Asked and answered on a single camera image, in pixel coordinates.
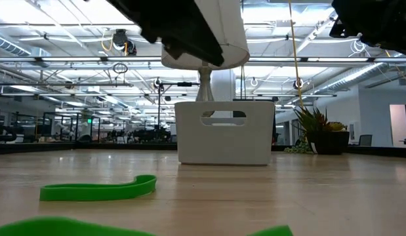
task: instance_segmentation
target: white plastic bin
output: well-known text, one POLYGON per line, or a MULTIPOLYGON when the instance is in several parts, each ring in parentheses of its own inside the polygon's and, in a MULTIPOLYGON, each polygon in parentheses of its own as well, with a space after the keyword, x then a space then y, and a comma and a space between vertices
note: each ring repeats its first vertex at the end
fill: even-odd
POLYGON ((175 104, 178 158, 188 165, 270 163, 272 102, 180 102, 175 104), (204 118, 204 111, 243 111, 246 118, 204 118))

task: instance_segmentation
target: green rubber band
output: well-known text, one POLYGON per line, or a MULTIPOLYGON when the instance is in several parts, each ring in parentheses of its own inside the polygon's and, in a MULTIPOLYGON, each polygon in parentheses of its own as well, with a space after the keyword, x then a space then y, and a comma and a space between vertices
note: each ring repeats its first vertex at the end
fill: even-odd
MULTIPOLYGON (((0 236, 155 236, 150 233, 101 226, 63 217, 38 217, 0 227, 0 236)), ((251 236, 292 236, 288 226, 277 226, 251 236)))
POLYGON ((56 184, 41 188, 40 201, 107 201, 132 199, 155 191, 156 176, 139 175, 127 184, 56 184))

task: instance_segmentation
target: black plant pot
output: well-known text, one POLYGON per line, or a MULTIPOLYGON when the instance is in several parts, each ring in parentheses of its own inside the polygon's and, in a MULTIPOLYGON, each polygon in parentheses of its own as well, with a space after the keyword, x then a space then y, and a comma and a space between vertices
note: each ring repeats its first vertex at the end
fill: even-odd
POLYGON ((311 150, 316 154, 340 155, 348 145, 349 132, 308 132, 311 150))

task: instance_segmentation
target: white lamp shade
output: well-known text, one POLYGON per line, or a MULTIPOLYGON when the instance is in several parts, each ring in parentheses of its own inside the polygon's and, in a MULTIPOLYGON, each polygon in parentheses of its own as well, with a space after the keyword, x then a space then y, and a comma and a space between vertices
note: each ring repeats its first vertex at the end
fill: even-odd
MULTIPOLYGON (((209 64, 211 69, 231 69, 242 66, 249 59, 249 50, 239 0, 195 0, 204 19, 223 50, 224 63, 220 66, 209 64)), ((203 62, 184 53, 179 59, 162 50, 162 64, 174 69, 199 69, 203 62)))

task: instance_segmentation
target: table surface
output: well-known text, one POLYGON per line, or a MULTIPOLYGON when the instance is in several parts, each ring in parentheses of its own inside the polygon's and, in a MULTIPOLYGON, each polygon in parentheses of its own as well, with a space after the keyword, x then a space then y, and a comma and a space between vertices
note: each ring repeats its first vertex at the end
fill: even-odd
POLYGON ((156 235, 247 235, 288 224, 294 235, 406 235, 406 159, 272 153, 268 167, 178 164, 175 151, 75 150, 0 155, 0 225, 68 216, 156 235), (39 202, 60 183, 158 176, 138 199, 39 202))

